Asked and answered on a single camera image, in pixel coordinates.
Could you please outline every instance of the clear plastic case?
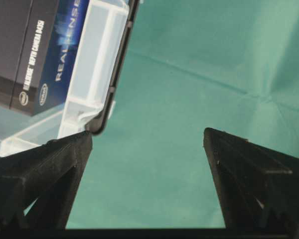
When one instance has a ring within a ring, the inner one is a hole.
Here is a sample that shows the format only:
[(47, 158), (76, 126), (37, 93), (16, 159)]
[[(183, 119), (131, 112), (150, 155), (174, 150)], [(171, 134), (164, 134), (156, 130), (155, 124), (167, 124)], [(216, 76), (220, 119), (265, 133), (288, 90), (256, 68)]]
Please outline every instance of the clear plastic case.
[(128, 14), (125, 0), (90, 0), (66, 103), (34, 117), (0, 107), (0, 157), (81, 132), (103, 109)]

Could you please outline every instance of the teal fabric backdrop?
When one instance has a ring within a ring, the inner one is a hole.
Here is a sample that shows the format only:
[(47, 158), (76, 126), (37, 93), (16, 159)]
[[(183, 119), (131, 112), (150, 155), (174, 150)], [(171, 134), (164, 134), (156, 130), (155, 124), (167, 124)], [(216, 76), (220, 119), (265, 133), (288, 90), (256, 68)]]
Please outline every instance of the teal fabric backdrop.
[(206, 127), (299, 157), (299, 0), (145, 0), (68, 228), (224, 227)]

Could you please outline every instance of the black box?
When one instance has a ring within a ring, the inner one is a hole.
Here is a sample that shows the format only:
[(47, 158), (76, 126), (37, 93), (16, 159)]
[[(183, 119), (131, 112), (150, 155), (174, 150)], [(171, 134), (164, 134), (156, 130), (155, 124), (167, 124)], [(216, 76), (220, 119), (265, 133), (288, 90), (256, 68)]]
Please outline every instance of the black box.
[(35, 115), (66, 100), (88, 0), (0, 0), (0, 105)]

